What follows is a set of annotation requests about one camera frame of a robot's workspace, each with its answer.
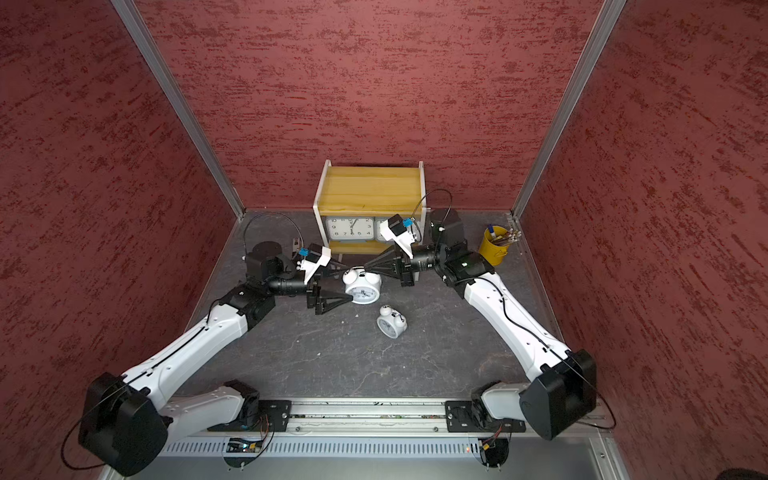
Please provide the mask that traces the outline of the grey rectangular alarm clock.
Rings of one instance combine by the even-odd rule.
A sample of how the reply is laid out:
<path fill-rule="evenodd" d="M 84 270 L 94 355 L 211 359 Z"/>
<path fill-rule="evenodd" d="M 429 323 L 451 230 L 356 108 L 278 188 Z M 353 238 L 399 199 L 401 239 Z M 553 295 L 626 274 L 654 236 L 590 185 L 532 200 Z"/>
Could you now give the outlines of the grey rectangular alarm clock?
<path fill-rule="evenodd" d="M 375 224 L 376 224 L 376 240 L 382 243 L 390 241 L 392 233 L 389 228 L 389 219 L 377 218 Z"/>
<path fill-rule="evenodd" d="M 325 218 L 325 227 L 330 241 L 369 241 L 375 238 L 374 219 L 372 217 Z"/>

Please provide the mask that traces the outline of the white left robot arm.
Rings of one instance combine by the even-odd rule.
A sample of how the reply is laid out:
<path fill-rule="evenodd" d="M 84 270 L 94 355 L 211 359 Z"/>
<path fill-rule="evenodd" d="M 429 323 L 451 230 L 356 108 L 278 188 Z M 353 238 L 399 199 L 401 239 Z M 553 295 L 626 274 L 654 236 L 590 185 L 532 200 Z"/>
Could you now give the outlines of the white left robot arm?
<path fill-rule="evenodd" d="M 230 343 L 253 330 L 275 308 L 279 296 L 304 296 L 322 315 L 352 301 L 324 291 L 321 280 L 352 269 L 333 259 L 328 247 L 312 244 L 292 256 L 279 243 L 256 244 L 244 257 L 246 275 L 189 331 L 121 375 L 104 373 L 88 387 L 82 417 L 72 427 L 80 446 L 123 476 L 146 468 L 170 442 L 211 427 L 267 431 L 258 391 L 238 380 L 197 396 L 177 390 Z"/>

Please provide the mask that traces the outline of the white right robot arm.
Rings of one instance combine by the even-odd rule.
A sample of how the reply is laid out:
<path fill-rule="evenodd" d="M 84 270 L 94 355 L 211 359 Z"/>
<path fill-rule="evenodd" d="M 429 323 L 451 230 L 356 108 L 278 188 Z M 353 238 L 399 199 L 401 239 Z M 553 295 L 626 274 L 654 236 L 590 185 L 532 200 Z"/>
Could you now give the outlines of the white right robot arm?
<path fill-rule="evenodd" d="M 571 350 L 522 306 L 494 266 L 469 248 L 455 211 L 442 209 L 430 216 L 427 245 L 416 243 L 412 224 L 398 214 L 378 221 L 376 230 L 390 246 L 364 269 L 403 286 L 413 285 L 418 273 L 435 272 L 504 340 L 529 382 L 519 388 L 497 382 L 483 389 L 480 413 L 524 421 L 545 440 L 584 424 L 602 399 L 595 359 L 585 350 Z"/>

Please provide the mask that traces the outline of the white twin-bell alarm clock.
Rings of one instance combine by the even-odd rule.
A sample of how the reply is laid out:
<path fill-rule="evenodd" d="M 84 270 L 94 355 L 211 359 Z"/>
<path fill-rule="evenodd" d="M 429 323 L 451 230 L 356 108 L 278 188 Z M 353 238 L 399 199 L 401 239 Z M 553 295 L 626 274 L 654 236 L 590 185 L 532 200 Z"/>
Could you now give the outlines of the white twin-bell alarm clock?
<path fill-rule="evenodd" d="M 377 302 L 381 294 L 382 278 L 380 274 L 369 272 L 363 267 L 354 267 L 342 275 L 345 293 L 352 297 L 357 305 L 370 305 Z"/>
<path fill-rule="evenodd" d="M 390 305 L 380 307 L 376 325 L 390 339 L 397 339 L 408 327 L 407 319 Z"/>

